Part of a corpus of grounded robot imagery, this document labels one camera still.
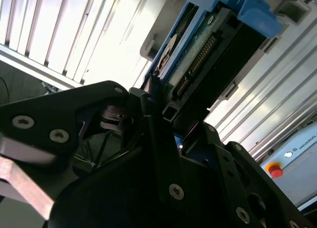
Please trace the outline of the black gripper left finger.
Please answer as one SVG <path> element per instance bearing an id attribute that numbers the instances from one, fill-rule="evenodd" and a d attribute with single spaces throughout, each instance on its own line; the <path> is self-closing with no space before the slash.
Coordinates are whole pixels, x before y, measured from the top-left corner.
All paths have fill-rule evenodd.
<path id="1" fill-rule="evenodd" d="M 122 155 L 154 143 L 176 147 L 158 84 L 125 90 L 105 81 L 3 105 L 0 178 L 35 209 L 52 210 L 79 180 L 70 167 L 79 144 L 107 130 L 122 132 Z"/>

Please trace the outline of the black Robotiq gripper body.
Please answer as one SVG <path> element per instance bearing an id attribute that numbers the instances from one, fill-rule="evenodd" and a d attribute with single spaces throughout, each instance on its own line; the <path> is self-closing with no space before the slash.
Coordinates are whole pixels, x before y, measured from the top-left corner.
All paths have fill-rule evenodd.
<path id="1" fill-rule="evenodd" d="M 201 228 L 216 225 L 221 198 L 211 144 L 200 162 L 174 144 L 144 145 L 69 185 L 58 197 L 51 228 Z"/>

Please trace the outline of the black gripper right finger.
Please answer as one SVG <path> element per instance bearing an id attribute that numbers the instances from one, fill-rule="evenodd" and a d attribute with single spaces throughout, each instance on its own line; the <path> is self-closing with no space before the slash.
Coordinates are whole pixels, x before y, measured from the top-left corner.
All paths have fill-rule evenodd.
<path id="1" fill-rule="evenodd" d="M 216 129 L 197 122 L 183 140 L 184 155 L 215 173 L 211 194 L 219 199 L 217 224 L 224 228 L 312 228 L 245 148 L 223 144 Z"/>

